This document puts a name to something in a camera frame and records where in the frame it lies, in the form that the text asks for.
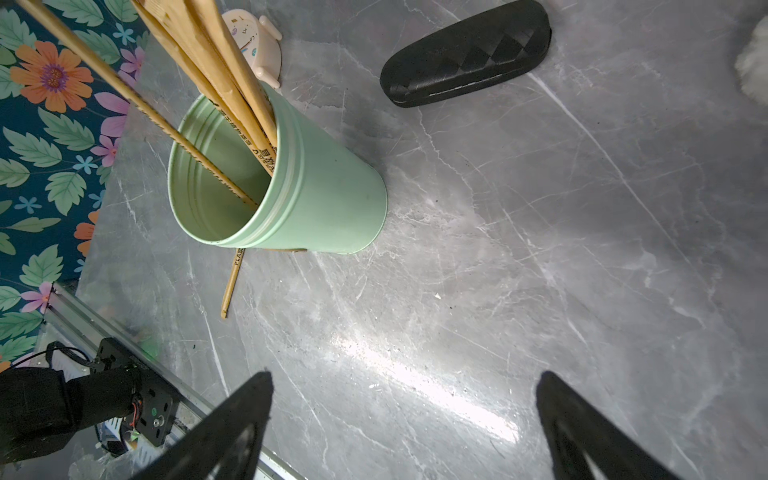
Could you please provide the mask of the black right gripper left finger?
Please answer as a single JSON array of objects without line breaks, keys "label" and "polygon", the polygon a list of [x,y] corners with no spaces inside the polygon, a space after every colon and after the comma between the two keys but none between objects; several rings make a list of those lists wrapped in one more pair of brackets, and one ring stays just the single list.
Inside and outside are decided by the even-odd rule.
[{"label": "black right gripper left finger", "polygon": [[253,479],[274,385],[269,371],[256,373],[136,479]]}]

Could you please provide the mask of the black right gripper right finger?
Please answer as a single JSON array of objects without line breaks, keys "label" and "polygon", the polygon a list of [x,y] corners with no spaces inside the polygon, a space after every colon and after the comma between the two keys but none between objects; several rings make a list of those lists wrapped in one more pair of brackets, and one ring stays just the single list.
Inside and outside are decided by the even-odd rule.
[{"label": "black right gripper right finger", "polygon": [[675,479],[552,371],[536,386],[536,407],[556,479],[592,479],[597,467],[607,479]]}]

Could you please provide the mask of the tan paper straw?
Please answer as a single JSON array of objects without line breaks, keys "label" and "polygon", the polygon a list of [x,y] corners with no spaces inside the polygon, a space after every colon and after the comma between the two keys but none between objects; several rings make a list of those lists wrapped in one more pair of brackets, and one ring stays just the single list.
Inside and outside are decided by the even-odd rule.
[{"label": "tan paper straw", "polygon": [[102,58],[79,38],[67,25],[59,20],[42,1],[18,0],[22,9],[39,22],[46,30],[70,48],[75,54],[101,76],[110,86],[129,100],[136,108],[157,125],[169,138],[181,146],[199,165],[209,171],[220,183],[253,209],[258,203],[229,179],[214,163],[200,152],[186,137],[173,127],[151,104],[126,83]]},{"label": "tan paper straw", "polygon": [[239,272],[241,269],[241,265],[243,262],[243,258],[245,255],[245,250],[243,248],[239,248],[236,250],[232,266],[231,266],[231,272],[230,276],[225,288],[225,292],[222,299],[221,309],[220,309],[220,317],[222,319],[228,318],[228,312],[231,305],[232,297],[234,294],[234,290],[236,287],[237,279],[239,276]]}]

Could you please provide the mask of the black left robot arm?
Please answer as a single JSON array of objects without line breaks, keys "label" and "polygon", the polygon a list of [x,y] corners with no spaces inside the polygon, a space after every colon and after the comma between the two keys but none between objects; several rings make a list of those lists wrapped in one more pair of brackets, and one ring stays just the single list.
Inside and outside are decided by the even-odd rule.
[{"label": "black left robot arm", "polygon": [[117,368],[68,380],[59,370],[22,367],[1,373],[1,463],[63,449],[79,431],[133,412],[137,370]]}]

